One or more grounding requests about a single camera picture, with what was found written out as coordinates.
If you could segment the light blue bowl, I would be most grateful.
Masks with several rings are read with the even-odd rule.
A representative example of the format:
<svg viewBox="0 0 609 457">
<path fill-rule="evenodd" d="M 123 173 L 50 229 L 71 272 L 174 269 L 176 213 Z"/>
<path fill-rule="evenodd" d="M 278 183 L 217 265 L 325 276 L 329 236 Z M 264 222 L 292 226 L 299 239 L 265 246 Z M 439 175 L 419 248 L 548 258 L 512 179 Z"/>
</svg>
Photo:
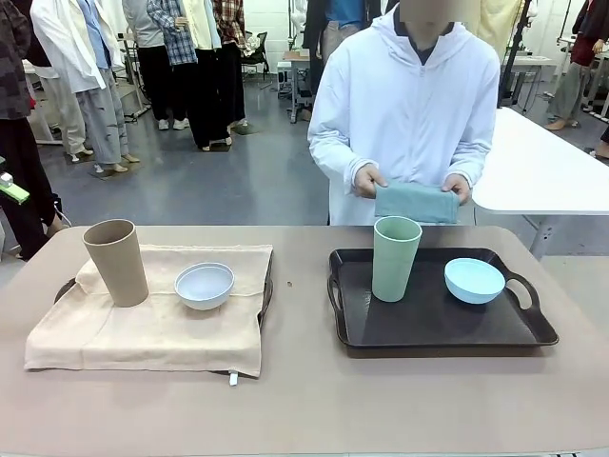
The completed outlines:
<svg viewBox="0 0 609 457">
<path fill-rule="evenodd" d="M 482 260 L 457 258 L 444 267 L 444 282 L 458 300 L 470 305 L 484 305 L 505 288 L 506 280 L 495 267 Z"/>
</svg>

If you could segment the tall brown cup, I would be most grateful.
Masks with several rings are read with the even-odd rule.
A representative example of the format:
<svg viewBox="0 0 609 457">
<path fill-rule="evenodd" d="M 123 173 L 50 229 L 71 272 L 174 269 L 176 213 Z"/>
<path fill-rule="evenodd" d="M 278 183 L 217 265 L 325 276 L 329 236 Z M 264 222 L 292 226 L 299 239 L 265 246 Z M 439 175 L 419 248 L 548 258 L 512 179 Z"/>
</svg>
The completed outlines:
<svg viewBox="0 0 609 457">
<path fill-rule="evenodd" d="M 147 277 L 132 222 L 113 219 L 95 224 L 84 233 L 83 242 L 116 306 L 134 307 L 147 299 Z"/>
</svg>

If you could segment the white bowl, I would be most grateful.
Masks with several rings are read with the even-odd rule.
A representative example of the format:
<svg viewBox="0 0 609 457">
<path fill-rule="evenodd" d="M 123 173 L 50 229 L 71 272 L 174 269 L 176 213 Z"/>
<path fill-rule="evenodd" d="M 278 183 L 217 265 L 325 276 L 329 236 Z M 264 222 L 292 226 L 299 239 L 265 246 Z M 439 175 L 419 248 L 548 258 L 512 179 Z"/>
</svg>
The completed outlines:
<svg viewBox="0 0 609 457">
<path fill-rule="evenodd" d="M 174 289 L 187 307 L 207 311 L 227 301 L 234 282 L 234 273 L 228 266 L 201 263 L 183 270 L 175 279 Z"/>
</svg>

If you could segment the person's left hand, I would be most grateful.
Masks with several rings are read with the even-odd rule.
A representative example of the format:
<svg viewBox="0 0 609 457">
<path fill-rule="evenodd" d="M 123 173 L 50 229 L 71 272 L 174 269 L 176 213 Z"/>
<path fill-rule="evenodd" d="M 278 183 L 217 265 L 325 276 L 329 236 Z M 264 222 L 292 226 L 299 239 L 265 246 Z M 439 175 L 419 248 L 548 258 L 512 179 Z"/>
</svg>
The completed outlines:
<svg viewBox="0 0 609 457">
<path fill-rule="evenodd" d="M 463 206 L 468 202 L 471 195 L 471 187 L 467 179 L 458 174 L 449 174 L 442 185 L 443 192 L 453 192 L 459 199 L 459 204 Z"/>
</svg>

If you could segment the person's right forearm white sleeve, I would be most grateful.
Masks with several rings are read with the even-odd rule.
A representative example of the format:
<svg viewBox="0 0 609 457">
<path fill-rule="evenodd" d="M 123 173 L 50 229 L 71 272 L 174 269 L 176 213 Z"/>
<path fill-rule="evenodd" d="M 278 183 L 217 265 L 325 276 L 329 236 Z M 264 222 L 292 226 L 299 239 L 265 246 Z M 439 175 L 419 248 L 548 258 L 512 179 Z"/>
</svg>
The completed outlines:
<svg viewBox="0 0 609 457">
<path fill-rule="evenodd" d="M 310 141 L 310 152 L 318 167 L 332 180 L 340 180 L 344 193 L 355 192 L 357 172 L 377 163 L 356 154 L 341 135 L 315 135 Z"/>
</svg>

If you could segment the black office chair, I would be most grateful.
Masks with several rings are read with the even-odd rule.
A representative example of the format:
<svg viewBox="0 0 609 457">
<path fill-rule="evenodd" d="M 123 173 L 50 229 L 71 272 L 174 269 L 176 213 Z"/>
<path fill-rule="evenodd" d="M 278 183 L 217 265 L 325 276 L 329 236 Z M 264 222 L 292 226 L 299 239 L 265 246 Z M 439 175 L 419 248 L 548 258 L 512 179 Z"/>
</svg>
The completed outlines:
<svg viewBox="0 0 609 457">
<path fill-rule="evenodd" d="M 265 48 L 266 38 L 266 31 L 257 34 L 246 31 L 246 48 L 242 51 L 241 58 L 243 67 L 253 68 L 255 71 L 261 67 L 263 79 L 270 74 Z"/>
</svg>

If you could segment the teal cloth mat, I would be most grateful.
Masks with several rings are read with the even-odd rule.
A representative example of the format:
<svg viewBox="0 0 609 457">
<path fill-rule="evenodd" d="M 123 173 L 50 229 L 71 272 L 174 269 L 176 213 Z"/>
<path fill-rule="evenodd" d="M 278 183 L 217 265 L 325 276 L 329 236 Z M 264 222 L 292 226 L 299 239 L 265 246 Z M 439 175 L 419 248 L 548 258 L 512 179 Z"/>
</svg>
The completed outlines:
<svg viewBox="0 0 609 457">
<path fill-rule="evenodd" d="M 451 190 L 399 181 L 376 186 L 376 217 L 401 216 L 420 224 L 454 225 L 459 206 L 460 199 Z"/>
</svg>

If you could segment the mannequin white jacket beige trousers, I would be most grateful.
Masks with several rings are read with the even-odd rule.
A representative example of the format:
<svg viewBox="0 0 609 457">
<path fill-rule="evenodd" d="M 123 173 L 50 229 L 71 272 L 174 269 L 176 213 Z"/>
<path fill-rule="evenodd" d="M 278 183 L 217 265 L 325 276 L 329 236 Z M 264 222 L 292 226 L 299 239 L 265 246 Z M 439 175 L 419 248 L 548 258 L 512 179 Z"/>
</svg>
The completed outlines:
<svg viewBox="0 0 609 457">
<path fill-rule="evenodd" d="M 128 132 L 114 72 L 124 66 L 99 0 L 32 0 L 33 31 L 53 69 L 75 95 L 101 176 L 128 171 Z"/>
</svg>

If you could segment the grey workbench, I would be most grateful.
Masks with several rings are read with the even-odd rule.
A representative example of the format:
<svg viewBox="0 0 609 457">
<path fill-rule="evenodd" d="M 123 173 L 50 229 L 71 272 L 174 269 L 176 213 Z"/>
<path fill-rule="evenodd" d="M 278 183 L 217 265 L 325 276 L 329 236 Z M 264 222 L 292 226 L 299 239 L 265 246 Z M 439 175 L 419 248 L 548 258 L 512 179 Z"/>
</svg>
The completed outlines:
<svg viewBox="0 0 609 457">
<path fill-rule="evenodd" d="M 314 95 L 310 83 L 308 50 L 287 50 L 277 62 L 278 92 L 289 95 L 287 112 L 291 124 L 296 124 L 302 109 L 311 109 Z"/>
</svg>

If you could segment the tall green cup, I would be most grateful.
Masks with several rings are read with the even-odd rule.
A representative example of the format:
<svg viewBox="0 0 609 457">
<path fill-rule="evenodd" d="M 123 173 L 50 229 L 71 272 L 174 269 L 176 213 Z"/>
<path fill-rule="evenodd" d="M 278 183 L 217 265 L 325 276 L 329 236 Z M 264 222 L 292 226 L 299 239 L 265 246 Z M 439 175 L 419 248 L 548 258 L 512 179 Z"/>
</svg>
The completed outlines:
<svg viewBox="0 0 609 457">
<path fill-rule="evenodd" d="M 422 237 L 422 227 L 401 216 L 386 216 L 374 225 L 372 293 L 384 302 L 404 297 Z"/>
</svg>

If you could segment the mannequin cream vest black skirt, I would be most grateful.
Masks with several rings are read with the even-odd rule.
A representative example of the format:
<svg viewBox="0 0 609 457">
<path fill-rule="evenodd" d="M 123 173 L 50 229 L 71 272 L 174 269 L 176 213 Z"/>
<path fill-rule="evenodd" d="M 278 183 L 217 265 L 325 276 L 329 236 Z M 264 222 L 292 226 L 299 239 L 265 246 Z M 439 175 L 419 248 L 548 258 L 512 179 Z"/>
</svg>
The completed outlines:
<svg viewBox="0 0 609 457">
<path fill-rule="evenodd" d="M 245 119 L 241 53 L 246 44 L 243 0 L 182 0 L 195 55 L 195 144 L 232 143 L 231 127 Z"/>
</svg>

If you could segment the mannequin in plaid shirt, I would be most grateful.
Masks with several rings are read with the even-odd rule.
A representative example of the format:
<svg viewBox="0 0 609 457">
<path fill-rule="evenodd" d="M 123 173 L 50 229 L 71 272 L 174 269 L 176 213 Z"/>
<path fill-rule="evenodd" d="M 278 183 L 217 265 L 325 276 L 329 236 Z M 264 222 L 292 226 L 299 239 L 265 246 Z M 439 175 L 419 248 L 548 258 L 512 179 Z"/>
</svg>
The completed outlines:
<svg viewBox="0 0 609 457">
<path fill-rule="evenodd" d="M 197 57 L 180 0 L 141 0 L 139 22 L 138 57 L 158 129 L 187 129 L 183 86 Z"/>
</svg>

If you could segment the person's left forearm white sleeve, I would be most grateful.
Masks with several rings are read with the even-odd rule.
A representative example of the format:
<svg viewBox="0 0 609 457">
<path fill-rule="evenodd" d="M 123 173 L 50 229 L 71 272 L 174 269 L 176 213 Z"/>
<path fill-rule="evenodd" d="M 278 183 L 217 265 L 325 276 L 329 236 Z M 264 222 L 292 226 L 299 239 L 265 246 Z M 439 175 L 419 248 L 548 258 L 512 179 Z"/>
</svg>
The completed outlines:
<svg viewBox="0 0 609 457">
<path fill-rule="evenodd" d="M 448 167 L 448 175 L 458 175 L 473 188 L 481 178 L 486 156 L 491 150 L 487 142 L 459 142 Z"/>
</svg>

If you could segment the person in white jacket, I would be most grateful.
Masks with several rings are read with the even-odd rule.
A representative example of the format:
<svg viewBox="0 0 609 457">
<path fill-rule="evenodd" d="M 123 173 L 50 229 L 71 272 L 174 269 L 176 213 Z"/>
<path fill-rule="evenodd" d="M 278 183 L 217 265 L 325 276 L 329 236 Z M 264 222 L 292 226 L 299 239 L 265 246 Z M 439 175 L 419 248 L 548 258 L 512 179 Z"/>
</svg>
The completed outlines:
<svg viewBox="0 0 609 457">
<path fill-rule="evenodd" d="M 346 38 L 324 66 L 309 150 L 315 135 L 341 135 L 377 163 L 387 185 L 442 188 L 459 142 L 492 147 L 501 63 L 466 27 L 479 4 L 399 0 Z M 376 198 L 344 193 L 340 180 L 328 181 L 330 225 L 375 223 Z"/>
</svg>

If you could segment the white side table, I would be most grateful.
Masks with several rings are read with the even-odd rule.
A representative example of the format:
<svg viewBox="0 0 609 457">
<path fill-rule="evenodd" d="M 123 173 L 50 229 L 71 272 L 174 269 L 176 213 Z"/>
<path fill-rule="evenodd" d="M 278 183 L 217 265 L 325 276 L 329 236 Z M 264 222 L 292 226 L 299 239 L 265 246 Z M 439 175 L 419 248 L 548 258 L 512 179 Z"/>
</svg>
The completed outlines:
<svg viewBox="0 0 609 457">
<path fill-rule="evenodd" d="M 567 217 L 609 216 L 609 167 L 518 112 L 499 108 L 472 198 L 489 212 L 523 217 L 535 230 L 530 252 L 540 259 Z"/>
</svg>

